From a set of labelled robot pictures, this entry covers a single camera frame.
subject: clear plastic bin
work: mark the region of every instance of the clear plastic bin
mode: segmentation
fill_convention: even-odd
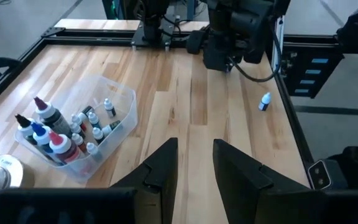
[[[105,98],[109,98],[115,107],[117,115],[113,118],[109,118],[104,109],[103,103]],[[101,76],[81,79],[68,91],[62,91],[62,93],[53,96],[51,103],[55,108],[60,110],[69,123],[71,123],[71,114],[78,114],[87,106],[92,106],[95,109],[102,127],[118,119],[121,121],[119,126],[106,136],[104,141],[98,146],[99,152],[103,156],[102,161],[96,162],[92,155],[88,154],[85,159],[80,159],[64,166],[53,165],[41,155],[38,149],[28,143],[20,132],[15,132],[15,139],[18,143],[28,148],[31,152],[56,168],[56,170],[66,173],[67,176],[77,182],[86,182],[137,125],[135,91]],[[39,120],[37,115],[33,118],[37,121]],[[96,144],[92,135],[91,124],[89,121],[84,121],[84,123],[87,127],[85,142]],[[85,164],[88,167],[86,171],[80,171],[79,167],[84,167]]]

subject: white cap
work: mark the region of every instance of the white cap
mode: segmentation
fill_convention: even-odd
[[[41,146],[44,144],[48,144],[50,141],[50,138],[49,138],[50,127],[48,127],[48,126],[42,126],[42,127],[46,130],[45,134],[38,136],[37,133],[34,133],[32,135],[34,140],[36,140],[37,143]]]
[[[98,148],[92,142],[88,142],[86,144],[86,150],[88,151],[89,154],[92,154],[92,155],[95,155],[98,153]]]
[[[63,138],[63,142],[59,145],[54,145],[52,141],[49,142],[49,147],[52,149],[53,153],[63,154],[71,147],[71,140],[64,134],[59,134]]]
[[[104,109],[106,110],[112,110],[114,106],[112,105],[111,101],[109,99],[104,99]]]
[[[43,119],[51,117],[56,111],[56,109],[49,102],[45,102],[45,104],[48,105],[48,107],[44,110],[35,108],[35,112]]]
[[[96,124],[99,122],[99,118],[97,117],[97,115],[95,113],[89,112],[88,118],[89,118],[89,121],[91,124]]]
[[[110,124],[107,125],[106,127],[102,128],[102,132],[103,132],[104,136],[108,136],[112,132]]]
[[[264,104],[269,104],[271,100],[270,92],[266,93],[264,97],[262,97],[261,102]]]
[[[82,113],[82,112],[80,112],[80,113],[78,114],[78,117],[79,117],[79,119],[80,119],[81,121],[86,121],[86,120],[88,119],[88,117],[86,116],[86,114],[84,114],[84,113]]]
[[[84,143],[84,139],[77,133],[73,133],[73,135],[71,135],[71,139],[77,146]]]
[[[70,124],[70,129],[73,133],[80,133],[81,132],[81,128],[80,125],[76,124],[76,123],[71,123]]]
[[[93,128],[92,134],[95,139],[103,138],[103,132],[99,128]]]
[[[35,120],[32,118],[28,118],[28,120],[32,123],[35,123]],[[34,133],[34,130],[32,129],[31,125],[26,128],[23,128],[22,126],[18,125],[17,130],[19,130],[23,134],[23,136],[30,136]]]
[[[78,124],[78,125],[80,125],[80,124],[82,123],[81,118],[79,118],[79,117],[78,117],[77,115],[75,115],[75,114],[72,114],[72,115],[71,115],[71,121],[72,121],[73,123]]]

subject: wooden tabletop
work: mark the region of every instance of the wooden tabletop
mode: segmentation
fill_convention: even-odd
[[[138,21],[63,19],[56,26],[136,29]],[[189,22],[182,30],[199,29]],[[254,77],[271,74],[260,64],[242,63]],[[78,79],[102,74],[136,91],[139,123],[86,184],[77,184],[15,142],[14,115],[33,116],[35,95],[50,100]],[[267,111],[261,97],[272,93]],[[281,174],[308,186],[305,170],[275,80],[254,83],[233,68],[207,70],[202,54],[185,49],[46,46],[0,96],[0,154],[12,154],[35,172],[36,187],[109,187],[170,137],[179,140],[179,174],[174,223],[227,223],[214,177],[213,139],[221,138]]]

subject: small bottle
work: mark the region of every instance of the small bottle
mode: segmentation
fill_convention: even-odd
[[[37,123],[31,124],[32,129],[34,130],[33,138],[37,141],[39,151],[44,155],[48,160],[52,161],[54,165],[62,166],[64,163],[60,161],[53,153],[52,149],[49,147],[49,131],[50,127],[41,126]]]
[[[86,131],[86,125],[81,118],[75,114],[71,115],[71,122],[78,124],[83,131]]]
[[[77,123],[71,123],[70,129],[73,133],[79,134],[81,137],[85,138],[84,131],[79,127],[79,125]]]
[[[92,158],[96,162],[101,162],[103,160],[103,156],[100,153],[99,149],[92,142],[88,142],[86,144],[86,150],[88,151],[89,154],[92,155]]]
[[[114,109],[114,106],[112,105],[111,101],[109,99],[104,99],[104,109],[106,109],[107,114],[110,118],[113,118],[116,115],[116,109]]]
[[[81,149],[81,151],[86,153],[86,145],[85,145],[84,139],[79,134],[73,133],[73,135],[71,136],[71,139]]]
[[[34,101],[37,105],[35,112],[40,116],[44,125],[50,127],[56,133],[71,136],[70,126],[58,109],[38,97],[35,97]]]
[[[87,159],[84,159],[85,155],[73,140],[64,134],[56,134],[53,131],[49,132],[49,137],[49,147],[53,150],[58,159],[67,163],[67,166],[70,166],[71,169],[81,176],[89,174],[92,166]]]
[[[98,144],[104,140],[103,132],[99,128],[93,128],[92,134]]]
[[[120,123],[121,121],[118,120],[102,128],[104,136],[108,136]]]
[[[84,122],[88,119],[90,112],[94,113],[94,108],[92,106],[87,106],[78,114],[78,117]]]
[[[20,114],[16,114],[15,118],[19,123],[17,129],[22,133],[23,138],[31,145],[37,146],[37,141],[32,137],[34,130],[31,127],[31,123],[35,121],[32,118],[27,119]]]
[[[100,127],[99,118],[95,113],[90,112],[88,115],[88,118],[89,118],[89,122],[91,123],[92,127],[102,129]]]
[[[271,100],[271,96],[270,96],[270,92],[269,93],[266,93],[264,95],[264,97],[262,97],[260,103],[259,103],[259,110],[261,111],[265,111],[270,103],[270,100]]]

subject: floor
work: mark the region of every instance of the floor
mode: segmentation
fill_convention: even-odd
[[[286,34],[332,35],[358,7],[358,0],[292,0],[285,20]],[[208,20],[208,10],[196,12]],[[168,11],[186,16],[182,1]],[[100,0],[12,0],[0,5],[0,56],[17,58],[59,18],[105,19]],[[358,108],[358,55],[346,55],[315,99],[293,98],[295,105]],[[298,113],[315,160],[358,146],[358,116]]]

